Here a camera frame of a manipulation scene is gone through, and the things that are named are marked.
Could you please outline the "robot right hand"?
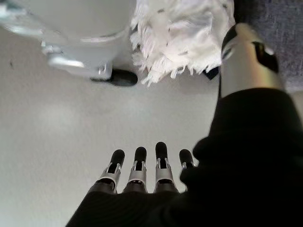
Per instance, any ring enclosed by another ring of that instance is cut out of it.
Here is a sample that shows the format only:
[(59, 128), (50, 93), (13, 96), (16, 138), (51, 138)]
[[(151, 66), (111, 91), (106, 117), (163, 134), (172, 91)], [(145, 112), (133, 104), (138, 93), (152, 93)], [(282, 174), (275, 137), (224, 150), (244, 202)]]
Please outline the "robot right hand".
[(146, 151), (116, 192), (124, 153), (114, 153), (68, 222), (70, 227), (281, 227), (303, 221), (303, 125), (274, 52), (247, 24), (222, 44), (218, 101), (207, 137), (182, 150), (179, 193), (166, 145), (156, 145), (154, 193), (144, 188)]

